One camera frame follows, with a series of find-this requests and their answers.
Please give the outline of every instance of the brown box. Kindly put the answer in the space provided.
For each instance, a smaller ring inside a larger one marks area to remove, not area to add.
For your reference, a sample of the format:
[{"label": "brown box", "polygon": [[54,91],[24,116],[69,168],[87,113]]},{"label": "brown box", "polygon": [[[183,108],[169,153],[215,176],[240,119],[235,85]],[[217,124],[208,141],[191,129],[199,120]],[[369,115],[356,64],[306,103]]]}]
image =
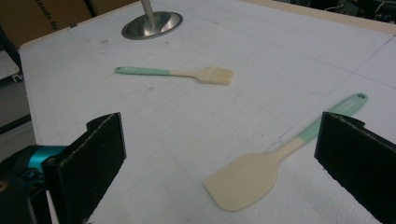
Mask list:
[{"label": "brown box", "polygon": [[0,24],[17,48],[91,17],[82,0],[7,0],[0,6]]},{"label": "brown box", "polygon": [[132,4],[139,0],[86,0],[93,16],[99,16],[119,7]]}]

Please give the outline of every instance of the brush head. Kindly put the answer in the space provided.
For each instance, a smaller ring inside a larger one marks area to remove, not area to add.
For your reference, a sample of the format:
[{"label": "brush head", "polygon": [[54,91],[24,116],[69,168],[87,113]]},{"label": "brush head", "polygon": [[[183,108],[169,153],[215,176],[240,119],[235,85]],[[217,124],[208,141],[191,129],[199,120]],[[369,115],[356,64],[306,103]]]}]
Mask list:
[{"label": "brush head", "polygon": [[207,67],[194,72],[193,77],[201,83],[228,86],[233,78],[233,70]]}]

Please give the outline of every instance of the green handle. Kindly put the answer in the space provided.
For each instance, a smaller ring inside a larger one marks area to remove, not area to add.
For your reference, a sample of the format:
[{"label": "green handle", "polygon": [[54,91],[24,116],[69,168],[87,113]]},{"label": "green handle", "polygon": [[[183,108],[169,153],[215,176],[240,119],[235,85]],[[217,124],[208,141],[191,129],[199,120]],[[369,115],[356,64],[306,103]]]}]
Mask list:
[{"label": "green handle", "polygon": [[[369,97],[365,93],[356,93],[337,105],[333,106],[329,112],[352,116],[356,111],[358,111],[369,99]],[[311,125],[309,125],[305,130],[299,133],[297,136],[302,138],[305,143],[311,141],[313,138],[318,136],[319,128],[320,128],[321,118],[315,120]]]},{"label": "green handle", "polygon": [[118,67],[116,73],[128,75],[150,75],[150,76],[170,76],[169,70],[143,68],[143,67]]}]

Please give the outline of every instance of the metal stand base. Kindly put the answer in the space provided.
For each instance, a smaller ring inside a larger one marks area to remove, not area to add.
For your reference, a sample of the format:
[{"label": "metal stand base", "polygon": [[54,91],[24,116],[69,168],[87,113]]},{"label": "metal stand base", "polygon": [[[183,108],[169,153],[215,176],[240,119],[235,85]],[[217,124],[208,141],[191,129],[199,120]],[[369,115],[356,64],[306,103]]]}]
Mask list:
[{"label": "metal stand base", "polygon": [[122,35],[128,39],[150,39],[174,31],[183,22],[176,12],[153,12],[152,17],[140,16],[122,29]]}]

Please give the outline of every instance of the white table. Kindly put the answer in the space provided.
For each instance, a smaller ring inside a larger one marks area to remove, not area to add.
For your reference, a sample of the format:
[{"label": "white table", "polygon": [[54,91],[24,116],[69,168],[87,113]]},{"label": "white table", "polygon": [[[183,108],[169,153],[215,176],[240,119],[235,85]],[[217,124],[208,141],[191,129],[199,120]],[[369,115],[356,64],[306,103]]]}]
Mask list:
[{"label": "white table", "polygon": [[[238,212],[217,207],[203,180],[248,152],[271,151],[348,95],[355,118],[396,142],[392,34],[236,0],[157,0],[184,17],[150,40],[122,37],[140,4],[21,47],[40,145],[68,145],[91,119],[121,112],[128,158],[90,222],[377,223],[314,158],[316,140],[286,158],[274,188]],[[234,70],[229,87],[183,77],[114,73],[134,65]]]}]

